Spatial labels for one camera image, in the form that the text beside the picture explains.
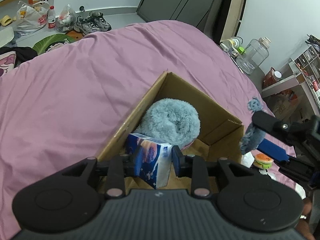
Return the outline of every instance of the blue tissue package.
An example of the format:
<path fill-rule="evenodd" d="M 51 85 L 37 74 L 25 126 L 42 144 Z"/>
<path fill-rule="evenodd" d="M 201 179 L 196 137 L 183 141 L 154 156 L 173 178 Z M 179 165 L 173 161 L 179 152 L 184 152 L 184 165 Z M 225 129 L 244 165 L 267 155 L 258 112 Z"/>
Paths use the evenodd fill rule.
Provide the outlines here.
<path fill-rule="evenodd" d="M 138 146 L 143 147 L 139 177 L 155 189 L 167 186 L 172 145 L 140 133 L 129 134 L 125 144 L 125 152 L 133 154 Z"/>

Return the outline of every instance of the pink bedsheet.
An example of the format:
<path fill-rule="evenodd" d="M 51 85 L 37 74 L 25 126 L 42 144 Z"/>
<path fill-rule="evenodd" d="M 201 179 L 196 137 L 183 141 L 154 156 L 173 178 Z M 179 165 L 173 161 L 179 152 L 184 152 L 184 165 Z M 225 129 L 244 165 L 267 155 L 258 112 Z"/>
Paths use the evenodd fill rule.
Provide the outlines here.
<path fill-rule="evenodd" d="M 246 127 L 247 102 L 261 99 L 212 40 L 177 21 L 90 34 L 0 78 L 0 239 L 19 230 L 11 210 L 15 193 L 96 155 L 163 71 L 208 94 Z M 293 187 L 275 165 L 272 172 Z"/>

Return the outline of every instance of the gray plush toy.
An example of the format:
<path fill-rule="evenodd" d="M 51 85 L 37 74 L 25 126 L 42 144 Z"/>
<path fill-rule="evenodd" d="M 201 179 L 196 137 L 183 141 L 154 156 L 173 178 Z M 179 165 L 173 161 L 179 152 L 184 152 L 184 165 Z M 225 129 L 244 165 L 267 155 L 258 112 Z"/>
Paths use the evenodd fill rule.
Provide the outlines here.
<path fill-rule="evenodd" d="M 178 145 L 191 144 L 200 133 L 198 112 L 189 103 L 165 98 L 155 102 L 134 131 L 155 139 Z"/>
<path fill-rule="evenodd" d="M 251 110 L 253 113 L 256 111 L 263 110 L 262 104 L 260 103 L 259 99 L 256 97 L 253 97 L 248 102 L 247 106 L 248 106 L 248 110 Z M 260 130 L 257 127 L 254 127 L 252 123 L 250 123 L 247 130 L 245 131 L 244 136 L 239 142 L 239 147 L 242 155 L 245 155 L 246 153 L 257 149 L 257 147 L 263 141 L 265 136 L 266 136 L 266 132 Z"/>

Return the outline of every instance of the slipper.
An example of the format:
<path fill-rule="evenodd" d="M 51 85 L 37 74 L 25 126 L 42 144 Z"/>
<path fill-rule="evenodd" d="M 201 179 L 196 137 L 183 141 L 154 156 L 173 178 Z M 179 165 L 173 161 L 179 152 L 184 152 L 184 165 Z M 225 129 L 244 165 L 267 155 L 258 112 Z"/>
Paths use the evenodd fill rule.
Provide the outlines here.
<path fill-rule="evenodd" d="M 12 19 L 9 15 L 6 15 L 0 20 L 0 22 L 3 27 L 6 27 L 8 24 L 12 23 Z"/>

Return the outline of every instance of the white plastic bag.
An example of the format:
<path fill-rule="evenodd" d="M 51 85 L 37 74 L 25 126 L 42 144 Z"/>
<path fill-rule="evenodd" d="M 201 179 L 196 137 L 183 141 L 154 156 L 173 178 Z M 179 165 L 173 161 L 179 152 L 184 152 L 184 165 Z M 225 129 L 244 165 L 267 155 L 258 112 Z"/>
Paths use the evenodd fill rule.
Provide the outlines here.
<path fill-rule="evenodd" d="M 241 156 L 241 164 L 243 166 L 250 168 L 253 162 L 254 162 L 254 157 L 252 156 L 251 152 L 248 152 L 245 155 Z"/>
<path fill-rule="evenodd" d="M 47 23 L 50 5 L 47 1 L 37 2 L 34 5 L 24 3 L 17 11 L 17 32 L 21 35 L 34 33 Z"/>

